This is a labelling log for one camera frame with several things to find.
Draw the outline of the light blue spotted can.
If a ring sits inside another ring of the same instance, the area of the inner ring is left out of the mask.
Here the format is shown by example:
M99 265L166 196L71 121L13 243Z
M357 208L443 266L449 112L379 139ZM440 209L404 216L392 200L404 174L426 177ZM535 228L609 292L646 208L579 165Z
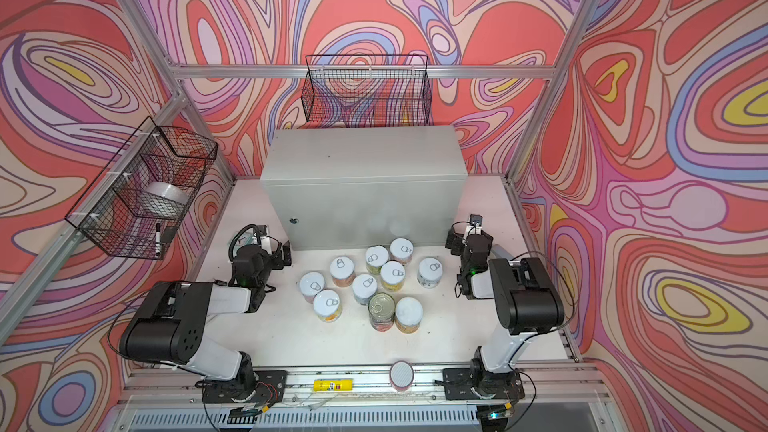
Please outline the light blue spotted can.
M442 263L435 257L423 258L418 265L417 281L427 289L437 287L443 277Z

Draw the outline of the yellow peach can plastic lid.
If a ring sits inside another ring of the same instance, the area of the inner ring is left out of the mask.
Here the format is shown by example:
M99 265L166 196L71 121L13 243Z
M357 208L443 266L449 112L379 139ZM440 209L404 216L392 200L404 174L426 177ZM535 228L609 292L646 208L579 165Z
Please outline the yellow peach can plastic lid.
M395 325L405 334L415 333L424 317L424 309L414 297L403 297L395 307Z

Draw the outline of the dark blue tomato can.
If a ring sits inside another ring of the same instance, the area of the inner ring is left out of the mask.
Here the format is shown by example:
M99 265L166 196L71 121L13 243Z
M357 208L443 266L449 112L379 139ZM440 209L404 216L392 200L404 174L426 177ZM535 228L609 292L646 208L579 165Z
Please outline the dark blue tomato can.
M388 331L395 322L396 303L394 298L379 292L371 297L368 302L368 316L371 326L378 332Z

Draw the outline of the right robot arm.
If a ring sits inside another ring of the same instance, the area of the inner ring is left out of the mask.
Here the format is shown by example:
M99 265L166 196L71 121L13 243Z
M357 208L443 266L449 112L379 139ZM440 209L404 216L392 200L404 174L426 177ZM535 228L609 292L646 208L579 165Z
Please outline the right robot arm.
M445 240L445 248L459 258L454 293L492 301L498 323L489 341L476 349L469 377L451 385L480 391L513 381L515 365L533 339L565 324L565 307L539 258L530 252L512 255L478 218L462 224L464 232L451 225Z

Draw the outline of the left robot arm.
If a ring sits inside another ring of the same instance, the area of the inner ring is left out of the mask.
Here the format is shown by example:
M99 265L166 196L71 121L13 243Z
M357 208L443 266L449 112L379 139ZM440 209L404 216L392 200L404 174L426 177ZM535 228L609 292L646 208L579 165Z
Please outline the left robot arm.
M291 244L269 234L265 225L248 224L227 249L227 281L160 281L153 285L120 336L116 351L126 360L166 365L200 377L203 403L243 403L274 387L253 368L250 355L232 350L205 332L209 319L256 313L267 295L274 271L292 265Z

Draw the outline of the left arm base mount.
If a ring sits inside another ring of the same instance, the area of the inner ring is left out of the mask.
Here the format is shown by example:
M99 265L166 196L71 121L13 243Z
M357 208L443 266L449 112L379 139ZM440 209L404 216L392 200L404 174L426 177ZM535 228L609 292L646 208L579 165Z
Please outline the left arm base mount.
M205 404L274 405L283 400L287 377L286 370L256 370L228 381L202 379L195 387Z

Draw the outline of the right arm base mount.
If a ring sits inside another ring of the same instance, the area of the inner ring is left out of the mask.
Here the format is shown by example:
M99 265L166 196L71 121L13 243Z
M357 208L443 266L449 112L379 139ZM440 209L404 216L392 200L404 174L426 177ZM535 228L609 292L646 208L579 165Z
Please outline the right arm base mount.
M491 373L471 368L445 368L435 381L449 401L493 401L517 403L526 397L517 371Z

